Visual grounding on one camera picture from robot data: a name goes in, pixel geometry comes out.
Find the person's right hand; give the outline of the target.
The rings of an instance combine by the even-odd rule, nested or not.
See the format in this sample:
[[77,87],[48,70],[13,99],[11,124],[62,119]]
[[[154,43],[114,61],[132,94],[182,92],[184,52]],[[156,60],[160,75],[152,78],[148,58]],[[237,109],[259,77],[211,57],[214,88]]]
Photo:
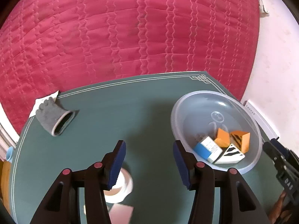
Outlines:
[[294,206],[291,202],[283,205],[287,199],[287,193],[283,191],[268,214],[271,224],[275,223],[295,223],[298,222],[298,205]]

